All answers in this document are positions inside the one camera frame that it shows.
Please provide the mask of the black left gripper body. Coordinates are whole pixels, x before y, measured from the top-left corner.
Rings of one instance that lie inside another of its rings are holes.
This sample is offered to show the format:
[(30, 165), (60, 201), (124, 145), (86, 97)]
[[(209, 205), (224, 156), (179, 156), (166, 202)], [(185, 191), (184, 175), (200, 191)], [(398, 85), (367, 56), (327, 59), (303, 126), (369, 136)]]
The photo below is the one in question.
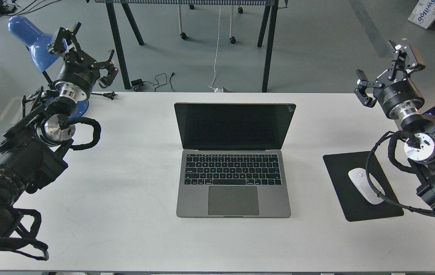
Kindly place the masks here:
[(66, 53), (60, 73), (53, 82), (59, 96), (67, 97), (75, 103), (88, 100), (100, 77), (95, 63), (96, 60), (85, 52)]

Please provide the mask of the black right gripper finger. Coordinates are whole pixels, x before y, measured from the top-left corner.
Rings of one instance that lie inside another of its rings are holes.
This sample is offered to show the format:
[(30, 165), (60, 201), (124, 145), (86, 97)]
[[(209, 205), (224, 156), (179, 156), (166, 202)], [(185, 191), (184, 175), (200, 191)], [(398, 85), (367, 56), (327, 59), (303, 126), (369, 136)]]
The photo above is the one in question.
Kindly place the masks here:
[(393, 52), (393, 59), (387, 70), (387, 80), (393, 83), (403, 81), (410, 78), (412, 73), (426, 68), (425, 61), (417, 48), (410, 45), (396, 45), (392, 40), (387, 44)]
[(372, 89), (383, 88), (383, 84), (380, 82), (369, 81), (363, 70), (357, 69), (356, 74), (359, 78), (359, 81), (357, 83), (357, 88), (354, 90), (354, 94), (357, 96), (357, 98), (363, 104), (363, 106), (373, 108), (378, 100), (368, 96), (366, 90), (368, 88), (372, 88)]

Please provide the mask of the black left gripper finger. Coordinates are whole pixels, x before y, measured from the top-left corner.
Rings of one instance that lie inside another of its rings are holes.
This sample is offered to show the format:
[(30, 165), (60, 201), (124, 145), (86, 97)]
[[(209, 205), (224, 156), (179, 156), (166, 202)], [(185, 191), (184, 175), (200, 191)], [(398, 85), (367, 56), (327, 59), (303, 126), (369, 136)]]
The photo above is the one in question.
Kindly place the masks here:
[(101, 88), (105, 89), (112, 85), (116, 76), (118, 75), (118, 68), (114, 66), (113, 56), (115, 50), (111, 49), (109, 51), (109, 57), (106, 61), (96, 61), (94, 63), (94, 68), (97, 70), (106, 70), (106, 75), (99, 78), (99, 85)]
[(77, 22), (72, 28), (60, 27), (57, 33), (53, 35), (51, 43), (47, 45), (48, 53), (58, 57), (64, 57), (67, 54), (69, 45), (72, 45), (76, 38), (76, 33), (81, 27), (81, 23)]

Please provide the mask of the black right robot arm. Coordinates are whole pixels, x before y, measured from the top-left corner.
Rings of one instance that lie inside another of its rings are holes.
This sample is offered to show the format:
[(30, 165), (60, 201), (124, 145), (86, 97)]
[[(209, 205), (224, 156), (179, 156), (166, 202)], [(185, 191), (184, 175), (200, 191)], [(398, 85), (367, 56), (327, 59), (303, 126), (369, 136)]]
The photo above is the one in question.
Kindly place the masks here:
[[(357, 70), (358, 82), (354, 94), (366, 107), (379, 103), (384, 115), (399, 120), (401, 130), (386, 132), (368, 153), (365, 176), (375, 195), (396, 207), (435, 217), (435, 106), (420, 113), (424, 98), (411, 80), (411, 74), (425, 68), (418, 49), (397, 45), (389, 40), (393, 53), (390, 66), (375, 80), (370, 81), (363, 70)], [(415, 174), (420, 181), (417, 195), (430, 207), (420, 209), (402, 205), (386, 197), (372, 182), (369, 174), (371, 158), (378, 146), (389, 140), (388, 159), (400, 171)]]

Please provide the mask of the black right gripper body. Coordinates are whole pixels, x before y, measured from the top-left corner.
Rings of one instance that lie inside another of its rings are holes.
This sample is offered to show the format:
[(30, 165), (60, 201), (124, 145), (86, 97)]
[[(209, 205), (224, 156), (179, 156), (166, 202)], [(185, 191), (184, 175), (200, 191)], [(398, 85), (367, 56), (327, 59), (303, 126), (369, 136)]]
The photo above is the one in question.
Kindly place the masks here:
[(378, 102), (386, 117), (391, 120), (404, 120), (418, 113), (424, 105), (424, 98), (411, 79), (390, 84), (378, 92)]

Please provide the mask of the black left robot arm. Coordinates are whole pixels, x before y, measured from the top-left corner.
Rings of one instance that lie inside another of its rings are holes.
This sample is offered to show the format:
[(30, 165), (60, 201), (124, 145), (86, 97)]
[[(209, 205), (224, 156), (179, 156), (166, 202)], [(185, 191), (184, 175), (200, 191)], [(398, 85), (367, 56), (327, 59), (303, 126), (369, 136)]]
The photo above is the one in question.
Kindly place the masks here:
[(33, 209), (16, 209), (23, 192), (34, 193), (64, 172), (69, 149), (81, 151), (97, 145), (102, 128), (94, 119), (74, 117), (79, 101), (87, 100), (95, 83), (112, 84), (118, 69), (110, 51), (106, 61), (96, 61), (84, 52), (76, 39), (81, 23), (61, 27), (47, 45), (48, 54), (63, 58), (57, 79), (50, 89), (40, 87), (32, 109), (0, 143), (0, 251), (14, 252), (36, 260), (48, 260), (48, 245), (36, 239), (41, 214)]

